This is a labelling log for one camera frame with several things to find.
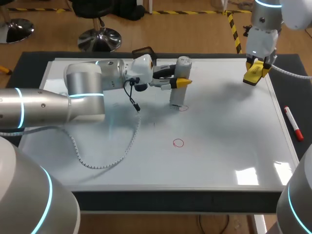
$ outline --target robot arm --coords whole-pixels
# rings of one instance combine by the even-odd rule
[[[312,1],[255,0],[252,13],[253,26],[246,32],[248,72],[244,76],[245,83],[256,85],[271,69],[277,57],[276,43],[283,22],[291,29],[305,29],[311,26]]]
[[[164,74],[170,77],[175,67],[164,70]],[[41,89],[2,89],[0,128],[99,122],[105,117],[103,91],[124,88],[127,81],[137,91],[146,90],[147,84],[166,90],[186,87],[192,82],[185,78],[163,79],[164,74],[154,73],[149,55],[135,59],[131,65],[124,64],[122,59],[71,64],[64,71],[68,96]]]

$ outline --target yellow and black tape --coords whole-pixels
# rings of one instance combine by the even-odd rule
[[[8,8],[9,11],[54,11],[57,13],[65,12],[65,11],[71,11],[71,9],[66,8]]]
[[[155,15],[199,15],[199,14],[226,14],[226,13],[251,13],[251,11],[153,11]]]
[[[66,8],[8,8],[9,11],[55,11],[69,12],[71,9]],[[251,13],[251,11],[153,11],[155,15],[199,15],[199,14],[226,14],[226,13]]]
[[[242,52],[242,47],[240,45],[240,40],[239,40],[239,37],[238,37],[236,26],[234,24],[233,14],[228,12],[227,16],[228,16],[228,20],[229,20],[229,23],[230,23],[231,31],[232,31],[232,34],[233,34],[233,38],[234,38],[234,41],[235,41],[236,52],[238,54],[242,54],[243,53]]]

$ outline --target whiteboard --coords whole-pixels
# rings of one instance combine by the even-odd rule
[[[157,64],[175,61],[159,59]],[[42,87],[66,93],[63,70],[77,62],[51,62]],[[142,125],[117,166],[85,168],[70,139],[57,130],[26,135],[20,148],[72,191],[282,191],[298,159],[269,76],[250,86],[242,82],[245,59],[192,62],[186,111],[170,108],[170,91],[149,87],[134,92]],[[104,122],[66,126],[83,159],[99,166],[123,155],[137,124],[122,89],[105,91],[104,101]],[[183,147],[176,147],[182,142],[174,144],[175,139],[183,140]]]

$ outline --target chair base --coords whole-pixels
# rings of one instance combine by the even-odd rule
[[[78,47],[82,51],[112,52],[120,46],[121,35],[111,28],[90,29],[78,38]]]
[[[24,40],[34,32],[34,25],[27,19],[0,22],[0,43],[9,44]]]

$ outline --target end effector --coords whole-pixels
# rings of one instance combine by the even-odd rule
[[[261,76],[256,79],[244,77],[244,82],[256,85],[271,69],[276,60],[276,43],[281,31],[282,10],[279,0],[256,0],[253,4],[252,27],[247,27],[247,62],[249,70],[255,59],[263,61]]]

